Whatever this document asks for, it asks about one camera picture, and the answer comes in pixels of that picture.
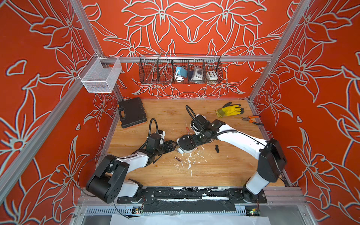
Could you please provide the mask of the white round twin-bell alarm clock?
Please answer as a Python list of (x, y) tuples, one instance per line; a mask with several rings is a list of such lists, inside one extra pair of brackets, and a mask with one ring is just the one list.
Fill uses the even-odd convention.
[(195, 148), (196, 144), (192, 135), (183, 135), (177, 139), (177, 151), (180, 154), (190, 154)]

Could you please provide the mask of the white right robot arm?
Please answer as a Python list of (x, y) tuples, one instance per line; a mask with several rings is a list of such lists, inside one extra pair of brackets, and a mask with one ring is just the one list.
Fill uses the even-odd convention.
[(249, 178), (241, 189), (240, 199), (247, 203), (255, 203), (260, 192), (270, 183), (276, 183), (282, 175), (287, 159), (279, 141), (264, 140), (238, 131), (223, 121), (210, 122), (201, 114), (195, 114), (186, 105), (190, 115), (193, 135), (183, 135), (177, 139), (179, 151), (192, 153), (195, 148), (220, 140), (231, 144), (258, 160), (256, 172)]

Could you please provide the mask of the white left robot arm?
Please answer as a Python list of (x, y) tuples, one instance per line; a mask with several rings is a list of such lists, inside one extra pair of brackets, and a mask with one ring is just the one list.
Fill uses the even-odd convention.
[(175, 151), (177, 142), (166, 141), (165, 136), (166, 132), (160, 130), (156, 119), (152, 118), (145, 142), (125, 157), (106, 154), (87, 181), (83, 194), (105, 203), (114, 203), (119, 198), (139, 202), (143, 197), (143, 185), (133, 179), (127, 180), (126, 176), (134, 170), (156, 163), (164, 154)]

